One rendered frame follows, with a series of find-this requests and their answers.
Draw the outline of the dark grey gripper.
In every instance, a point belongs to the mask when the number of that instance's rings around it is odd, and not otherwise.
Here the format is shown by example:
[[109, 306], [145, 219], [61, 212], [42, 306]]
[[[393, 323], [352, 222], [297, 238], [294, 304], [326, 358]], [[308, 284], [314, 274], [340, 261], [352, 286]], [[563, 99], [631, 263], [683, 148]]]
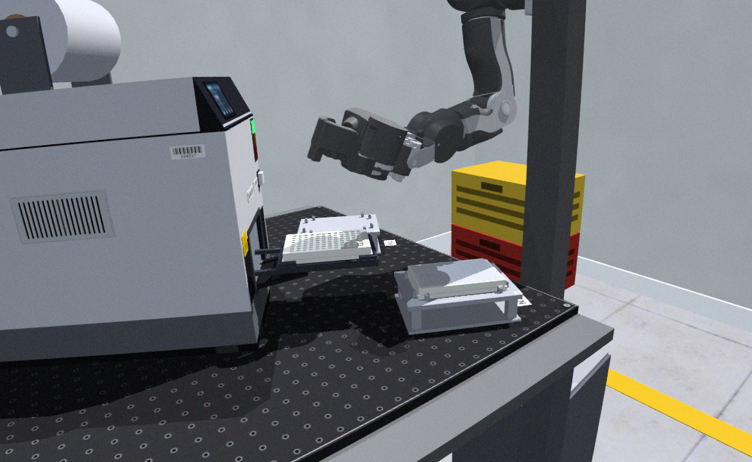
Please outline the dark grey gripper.
[[405, 139], [415, 142], [415, 134], [387, 118], [354, 107], [346, 109], [341, 125], [329, 116], [318, 118], [307, 157], [320, 162], [325, 155], [341, 160], [348, 171], [387, 180]]

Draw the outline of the white roll of foil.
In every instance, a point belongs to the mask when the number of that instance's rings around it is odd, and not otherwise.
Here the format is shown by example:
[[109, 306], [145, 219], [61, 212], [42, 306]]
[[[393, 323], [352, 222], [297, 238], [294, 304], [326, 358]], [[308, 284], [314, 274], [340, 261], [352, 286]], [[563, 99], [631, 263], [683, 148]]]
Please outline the white roll of foil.
[[53, 83], [97, 81], [117, 65], [119, 28], [91, 0], [0, 0], [0, 20], [12, 14], [40, 17]]

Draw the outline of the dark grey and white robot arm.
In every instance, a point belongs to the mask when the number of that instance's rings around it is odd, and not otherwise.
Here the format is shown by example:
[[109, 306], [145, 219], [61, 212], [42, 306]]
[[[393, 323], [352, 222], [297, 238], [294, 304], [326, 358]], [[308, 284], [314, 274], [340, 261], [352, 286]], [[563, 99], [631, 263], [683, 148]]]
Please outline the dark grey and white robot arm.
[[421, 112], [411, 118], [406, 129], [415, 134], [415, 142], [405, 139], [394, 168], [388, 173], [397, 182], [409, 176], [411, 169], [432, 161], [446, 162], [455, 152], [494, 138], [516, 118], [505, 9], [525, 8], [525, 15], [532, 16], [533, 0], [447, 2], [452, 8], [466, 12], [461, 15], [462, 38], [475, 92], [472, 98], [453, 107], [434, 113]]

